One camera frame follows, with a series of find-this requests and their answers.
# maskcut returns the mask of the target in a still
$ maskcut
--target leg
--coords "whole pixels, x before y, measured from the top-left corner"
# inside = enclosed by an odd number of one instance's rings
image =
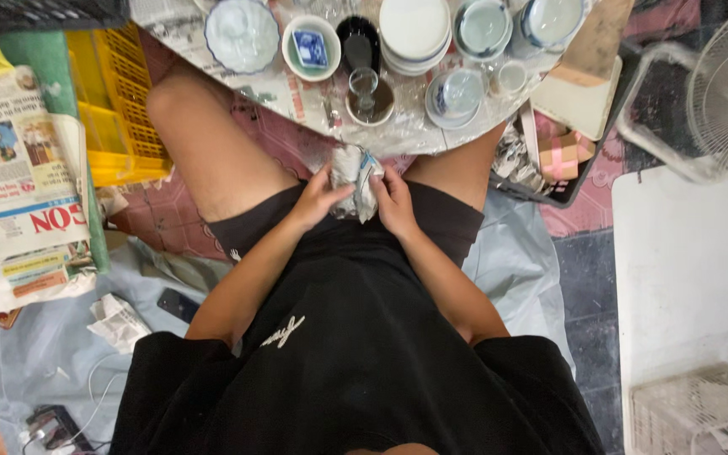
[[[454,150],[436,156],[419,156],[404,174],[404,180],[430,186],[482,211],[490,165],[504,130],[502,123]]]
[[[235,123],[232,92],[179,62],[148,95],[148,116],[208,222],[298,184]]]

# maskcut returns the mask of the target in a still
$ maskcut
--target black oval dish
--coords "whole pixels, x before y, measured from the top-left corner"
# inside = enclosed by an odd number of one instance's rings
[[[370,67],[376,73],[381,69],[381,40],[369,20],[350,16],[336,27],[341,41],[341,64],[348,73],[360,67]]]

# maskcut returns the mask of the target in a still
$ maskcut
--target pink ribbon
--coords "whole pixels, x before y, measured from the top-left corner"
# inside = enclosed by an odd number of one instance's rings
[[[578,165],[578,160],[563,160],[563,148],[561,147],[561,138],[552,140],[552,163],[543,167],[544,172],[551,172],[552,179],[555,181],[563,180],[564,168],[571,168]]]

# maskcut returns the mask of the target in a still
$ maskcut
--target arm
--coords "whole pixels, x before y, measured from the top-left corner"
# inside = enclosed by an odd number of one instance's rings
[[[488,338],[509,337],[488,296],[420,230],[406,182],[392,168],[385,171],[383,181],[376,178],[370,182],[381,221],[398,238],[440,313],[470,346]]]
[[[263,236],[229,271],[196,312],[187,339],[221,339],[234,346],[252,324],[258,308],[280,277],[302,235],[353,191],[330,190],[330,165],[311,178],[294,209]]]

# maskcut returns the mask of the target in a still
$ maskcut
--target square blue patterned dish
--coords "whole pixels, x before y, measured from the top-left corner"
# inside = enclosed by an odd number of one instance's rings
[[[328,52],[324,48],[324,37],[312,30],[294,30],[294,44],[299,62],[306,68],[327,68]]]

